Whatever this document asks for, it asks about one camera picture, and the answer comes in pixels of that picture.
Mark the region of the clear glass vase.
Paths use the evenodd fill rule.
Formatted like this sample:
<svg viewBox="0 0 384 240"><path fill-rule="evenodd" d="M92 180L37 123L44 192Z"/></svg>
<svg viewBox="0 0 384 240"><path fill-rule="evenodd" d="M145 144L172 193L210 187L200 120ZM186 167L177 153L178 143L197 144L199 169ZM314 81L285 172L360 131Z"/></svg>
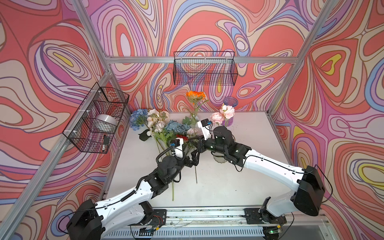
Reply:
<svg viewBox="0 0 384 240"><path fill-rule="evenodd" d="M212 152L212 155L217 163L224 164L228 162L221 153Z"/></svg>

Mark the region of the lilac pink hydrangea stem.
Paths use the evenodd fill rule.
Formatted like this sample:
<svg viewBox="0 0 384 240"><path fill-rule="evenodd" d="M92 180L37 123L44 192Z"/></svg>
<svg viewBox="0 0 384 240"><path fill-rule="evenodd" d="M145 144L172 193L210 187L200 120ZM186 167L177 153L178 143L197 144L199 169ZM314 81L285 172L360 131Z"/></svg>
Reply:
<svg viewBox="0 0 384 240"><path fill-rule="evenodd" d="M198 130L195 129L195 128L190 128L189 130L187 130L187 136L188 137L195 137L198 135Z"/></svg>

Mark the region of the red gerbera flower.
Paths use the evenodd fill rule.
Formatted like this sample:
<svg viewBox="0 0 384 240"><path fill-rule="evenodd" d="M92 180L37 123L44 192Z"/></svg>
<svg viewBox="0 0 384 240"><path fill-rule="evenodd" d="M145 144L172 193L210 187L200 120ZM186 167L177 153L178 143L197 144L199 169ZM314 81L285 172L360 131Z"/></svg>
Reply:
<svg viewBox="0 0 384 240"><path fill-rule="evenodd" d="M184 146L185 143L188 142L188 138L186 136L183 136L183 135L176 135L176 138L183 138L184 139L184 144L183 144L184 157L182 159L176 158L177 164L181 164L182 161L185 160L185 158L188 155L187 153L185 153L185 151L188 150L188 146L186 146L186 147ZM182 174L181 174L181 170L182 169L183 169L183 167L179 167L177 169L177 174L176 174L175 178L172 181L172 201L175 200L175 196L176 196L176 194L175 194L175 184L179 183L181 181L181 179L182 179Z"/></svg>

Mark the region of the white tape roll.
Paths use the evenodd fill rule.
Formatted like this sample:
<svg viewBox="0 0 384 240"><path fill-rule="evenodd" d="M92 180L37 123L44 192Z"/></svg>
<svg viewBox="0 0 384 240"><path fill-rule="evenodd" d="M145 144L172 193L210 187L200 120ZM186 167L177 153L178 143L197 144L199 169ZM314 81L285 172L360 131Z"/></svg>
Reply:
<svg viewBox="0 0 384 240"><path fill-rule="evenodd" d="M100 133L113 134L118 125L118 121L106 114L100 114L96 117L95 128Z"/></svg>

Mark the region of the pink peony flower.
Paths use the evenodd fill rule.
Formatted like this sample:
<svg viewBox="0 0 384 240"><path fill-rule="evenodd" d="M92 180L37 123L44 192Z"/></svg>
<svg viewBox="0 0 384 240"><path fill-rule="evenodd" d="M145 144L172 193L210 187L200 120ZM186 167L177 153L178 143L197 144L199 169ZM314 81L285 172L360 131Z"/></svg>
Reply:
<svg viewBox="0 0 384 240"><path fill-rule="evenodd" d="M211 114L210 120L217 125L229 127L235 115L235 108L230 105L222 105L218 112Z"/></svg>

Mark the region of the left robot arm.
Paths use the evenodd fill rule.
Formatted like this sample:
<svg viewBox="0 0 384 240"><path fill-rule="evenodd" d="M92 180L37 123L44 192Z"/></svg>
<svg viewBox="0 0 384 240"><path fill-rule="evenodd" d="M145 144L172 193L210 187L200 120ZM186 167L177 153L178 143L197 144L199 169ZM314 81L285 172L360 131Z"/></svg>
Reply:
<svg viewBox="0 0 384 240"><path fill-rule="evenodd" d="M197 166L200 152L194 150L190 156L176 155L177 148L169 147L172 154L159 154L157 168L141 177L135 187L108 200L93 203L83 202L66 225L71 240L101 240L109 233L125 226L150 225L154 230L161 228L165 220L152 208L149 201L181 180L184 167Z"/></svg>

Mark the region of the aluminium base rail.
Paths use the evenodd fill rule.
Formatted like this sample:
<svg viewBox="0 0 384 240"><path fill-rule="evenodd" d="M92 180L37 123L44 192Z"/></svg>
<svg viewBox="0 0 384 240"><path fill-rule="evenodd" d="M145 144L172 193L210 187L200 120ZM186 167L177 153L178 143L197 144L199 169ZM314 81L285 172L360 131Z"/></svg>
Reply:
<svg viewBox="0 0 384 240"><path fill-rule="evenodd" d="M102 240L335 240L324 214L306 217L286 214L269 224L252 207L154 209L146 225L127 225L101 236Z"/></svg>

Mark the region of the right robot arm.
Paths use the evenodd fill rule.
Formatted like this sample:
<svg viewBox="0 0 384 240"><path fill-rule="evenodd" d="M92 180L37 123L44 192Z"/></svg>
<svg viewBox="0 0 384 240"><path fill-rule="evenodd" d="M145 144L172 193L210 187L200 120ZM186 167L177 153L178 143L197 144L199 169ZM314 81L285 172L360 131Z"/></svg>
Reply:
<svg viewBox="0 0 384 240"><path fill-rule="evenodd" d="M319 171L314 167L305 169L281 163L269 158L251 147L237 143L233 134L224 126L210 130L199 126L203 139L197 151L210 151L213 156L224 159L240 172L244 168L262 173L290 190L278 197L267 197L258 213L263 223L271 224L287 213L301 212L316 217L320 213L325 187Z"/></svg>

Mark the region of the purple glass vase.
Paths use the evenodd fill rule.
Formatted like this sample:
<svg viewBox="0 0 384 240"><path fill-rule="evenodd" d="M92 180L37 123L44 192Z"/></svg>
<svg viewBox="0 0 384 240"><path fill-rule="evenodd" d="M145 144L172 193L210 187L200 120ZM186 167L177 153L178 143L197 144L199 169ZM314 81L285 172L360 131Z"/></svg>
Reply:
<svg viewBox="0 0 384 240"><path fill-rule="evenodd" d="M235 109L238 106L239 102L234 97L227 97L227 98L224 99L224 104L227 105L227 106L232 106ZM227 120L227 122L225 123L225 126L226 127L231 126L233 124L233 121L234 121L234 117L232 117L231 119Z"/></svg>

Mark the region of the blue hydrangea flower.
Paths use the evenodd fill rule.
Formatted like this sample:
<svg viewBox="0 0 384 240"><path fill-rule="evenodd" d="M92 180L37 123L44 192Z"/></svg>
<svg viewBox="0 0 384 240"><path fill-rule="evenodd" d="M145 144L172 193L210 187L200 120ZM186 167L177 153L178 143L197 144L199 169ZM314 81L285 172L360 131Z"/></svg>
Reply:
<svg viewBox="0 0 384 240"><path fill-rule="evenodd" d="M147 125L148 118L148 110L147 109L138 109L134 111L130 116L130 127L137 131L140 127L144 127Z"/></svg>

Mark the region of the cream white flower spray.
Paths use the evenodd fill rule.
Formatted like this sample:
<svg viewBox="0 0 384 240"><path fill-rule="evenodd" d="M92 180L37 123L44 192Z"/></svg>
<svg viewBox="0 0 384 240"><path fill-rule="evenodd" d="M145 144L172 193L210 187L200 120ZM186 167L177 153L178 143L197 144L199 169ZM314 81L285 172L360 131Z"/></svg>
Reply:
<svg viewBox="0 0 384 240"><path fill-rule="evenodd" d="M155 139L160 152L168 147L169 133L166 126L169 120L170 114L167 111L152 109L148 112L147 127L150 135Z"/></svg>

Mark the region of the orange gerbera flower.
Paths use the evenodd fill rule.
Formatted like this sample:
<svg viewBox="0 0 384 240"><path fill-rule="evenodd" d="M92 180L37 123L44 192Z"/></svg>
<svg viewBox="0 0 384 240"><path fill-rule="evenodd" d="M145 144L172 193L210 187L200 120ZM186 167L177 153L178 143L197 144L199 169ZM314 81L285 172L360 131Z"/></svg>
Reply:
<svg viewBox="0 0 384 240"><path fill-rule="evenodd" d="M198 111L199 108L209 100L206 99L206 95L204 92L195 92L195 91L189 91L186 93L187 100L192 105L192 109L187 109L190 113L190 115L185 117L182 120L183 124L186 124L190 126L190 128L195 128L198 130L197 122L198 119Z"/></svg>

